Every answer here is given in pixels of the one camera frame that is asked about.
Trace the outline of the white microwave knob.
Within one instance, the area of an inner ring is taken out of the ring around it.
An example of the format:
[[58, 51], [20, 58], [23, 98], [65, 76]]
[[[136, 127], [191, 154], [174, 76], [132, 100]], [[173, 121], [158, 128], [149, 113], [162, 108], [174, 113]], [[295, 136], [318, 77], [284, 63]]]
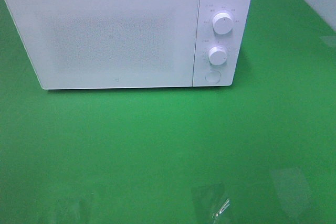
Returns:
[[225, 35], [232, 30], [234, 17], [229, 11], [222, 10], [213, 17], [212, 25], [216, 34]]
[[227, 60], [227, 55], [226, 48], [220, 46], [213, 47], [208, 52], [209, 62], [214, 66], [223, 65]]

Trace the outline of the white microwave door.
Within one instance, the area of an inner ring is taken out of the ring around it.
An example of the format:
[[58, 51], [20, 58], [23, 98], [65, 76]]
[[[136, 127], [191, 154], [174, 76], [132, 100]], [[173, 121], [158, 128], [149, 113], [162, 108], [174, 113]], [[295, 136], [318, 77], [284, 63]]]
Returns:
[[190, 87], [198, 0], [5, 0], [43, 89]]

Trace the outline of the round door release button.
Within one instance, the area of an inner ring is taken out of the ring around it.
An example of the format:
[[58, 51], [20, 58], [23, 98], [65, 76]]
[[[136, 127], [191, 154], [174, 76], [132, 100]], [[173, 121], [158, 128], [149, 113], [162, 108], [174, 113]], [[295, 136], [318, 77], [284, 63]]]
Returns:
[[219, 71], [208, 72], [205, 76], [205, 80], [209, 83], [218, 83], [221, 79], [221, 73]]

